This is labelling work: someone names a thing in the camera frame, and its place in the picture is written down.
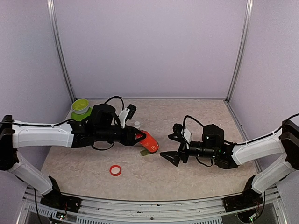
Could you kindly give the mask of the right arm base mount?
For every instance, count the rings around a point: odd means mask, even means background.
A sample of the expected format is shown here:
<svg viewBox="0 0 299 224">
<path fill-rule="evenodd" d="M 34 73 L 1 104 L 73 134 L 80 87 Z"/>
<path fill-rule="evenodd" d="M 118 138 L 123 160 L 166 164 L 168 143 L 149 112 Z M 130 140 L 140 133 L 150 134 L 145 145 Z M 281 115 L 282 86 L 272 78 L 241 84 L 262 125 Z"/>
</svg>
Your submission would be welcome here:
<svg viewBox="0 0 299 224">
<path fill-rule="evenodd" d="M 263 204 L 263 198 L 256 196 L 235 195 L 223 198 L 224 208 L 226 212 L 242 210 Z"/>
</svg>

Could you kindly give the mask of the green weekly pill organizer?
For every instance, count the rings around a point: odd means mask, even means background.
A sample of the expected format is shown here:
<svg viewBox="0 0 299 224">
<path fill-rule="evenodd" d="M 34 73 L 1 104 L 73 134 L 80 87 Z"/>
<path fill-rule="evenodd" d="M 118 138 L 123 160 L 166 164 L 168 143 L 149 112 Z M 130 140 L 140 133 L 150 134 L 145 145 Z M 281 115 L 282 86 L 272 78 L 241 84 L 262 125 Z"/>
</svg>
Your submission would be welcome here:
<svg viewBox="0 0 299 224">
<path fill-rule="evenodd" d="M 151 154 L 151 152 L 149 152 L 148 150 L 142 150 L 142 151 L 140 151 L 140 155 L 141 156 L 146 156 L 146 155 L 149 155 L 149 154 Z"/>
</svg>

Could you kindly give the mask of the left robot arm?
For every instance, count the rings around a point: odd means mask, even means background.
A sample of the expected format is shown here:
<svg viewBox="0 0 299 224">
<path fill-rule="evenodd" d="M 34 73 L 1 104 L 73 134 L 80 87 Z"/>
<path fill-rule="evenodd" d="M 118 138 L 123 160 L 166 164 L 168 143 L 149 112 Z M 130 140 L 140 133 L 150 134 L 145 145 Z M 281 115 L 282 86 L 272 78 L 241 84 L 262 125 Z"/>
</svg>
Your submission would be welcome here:
<svg viewBox="0 0 299 224">
<path fill-rule="evenodd" d="M 32 146 L 94 147 L 98 141 L 133 146 L 147 137 L 139 129 L 126 125 L 135 112 L 136 107 L 129 105 L 116 114 L 116 109 L 105 102 L 94 105 L 91 114 L 82 121 L 68 119 L 58 124 L 39 124 L 15 121 L 6 115 L 0 123 L 0 169 L 34 187 L 53 206 L 62 207 L 65 196 L 56 180 L 44 176 L 17 150 Z"/>
</svg>

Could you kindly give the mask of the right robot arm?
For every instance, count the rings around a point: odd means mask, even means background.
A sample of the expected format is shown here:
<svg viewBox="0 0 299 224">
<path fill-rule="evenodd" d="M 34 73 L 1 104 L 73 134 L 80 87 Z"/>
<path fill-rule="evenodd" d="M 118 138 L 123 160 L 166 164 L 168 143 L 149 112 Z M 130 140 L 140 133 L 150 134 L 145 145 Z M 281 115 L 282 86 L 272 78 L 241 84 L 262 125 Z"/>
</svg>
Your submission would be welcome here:
<svg viewBox="0 0 299 224">
<path fill-rule="evenodd" d="M 174 124 L 173 133 L 168 138 L 179 142 L 177 151 L 161 152 L 160 156 L 174 166 L 187 163 L 189 157 L 208 158 L 211 164 L 222 169 L 233 169 L 249 161 L 272 154 L 280 154 L 268 168 L 248 179 L 239 196 L 239 203 L 249 207 L 268 189 L 299 169 L 299 127 L 291 118 L 267 135 L 243 143 L 233 143 L 224 139 L 224 130 L 215 124 L 202 125 L 202 140 L 193 141 L 192 133 L 185 123 Z"/>
</svg>

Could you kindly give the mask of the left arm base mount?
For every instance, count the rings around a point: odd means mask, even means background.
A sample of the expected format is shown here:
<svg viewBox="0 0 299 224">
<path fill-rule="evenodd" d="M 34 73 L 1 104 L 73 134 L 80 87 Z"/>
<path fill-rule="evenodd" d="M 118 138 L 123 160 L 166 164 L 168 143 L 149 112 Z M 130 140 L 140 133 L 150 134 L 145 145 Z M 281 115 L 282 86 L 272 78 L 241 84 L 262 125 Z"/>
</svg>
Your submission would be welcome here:
<svg viewBox="0 0 299 224">
<path fill-rule="evenodd" d="M 63 194 L 47 194 L 41 198 L 40 203 L 51 208 L 78 213 L 81 201 L 79 197 Z"/>
</svg>

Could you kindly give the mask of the orange pill bottle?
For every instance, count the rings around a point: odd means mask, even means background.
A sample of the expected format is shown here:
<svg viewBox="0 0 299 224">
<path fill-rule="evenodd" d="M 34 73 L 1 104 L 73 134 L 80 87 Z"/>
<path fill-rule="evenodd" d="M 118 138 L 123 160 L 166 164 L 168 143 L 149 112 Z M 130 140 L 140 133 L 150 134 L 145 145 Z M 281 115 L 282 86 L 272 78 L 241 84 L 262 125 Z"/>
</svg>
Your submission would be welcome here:
<svg viewBox="0 0 299 224">
<path fill-rule="evenodd" d="M 150 153 L 155 153 L 159 149 L 159 143 L 147 132 L 142 130 L 146 134 L 145 139 L 141 140 L 141 145 L 147 149 Z"/>
</svg>

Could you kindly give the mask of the orange bottle cap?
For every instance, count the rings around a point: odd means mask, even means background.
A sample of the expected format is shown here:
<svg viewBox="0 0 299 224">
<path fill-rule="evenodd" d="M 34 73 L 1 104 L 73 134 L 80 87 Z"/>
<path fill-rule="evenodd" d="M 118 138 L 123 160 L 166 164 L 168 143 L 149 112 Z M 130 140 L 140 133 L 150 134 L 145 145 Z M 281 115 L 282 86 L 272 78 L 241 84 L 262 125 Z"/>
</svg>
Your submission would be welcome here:
<svg viewBox="0 0 299 224">
<path fill-rule="evenodd" d="M 122 173 L 122 169 L 119 165 L 112 165 L 109 172 L 112 176 L 119 176 Z"/>
</svg>

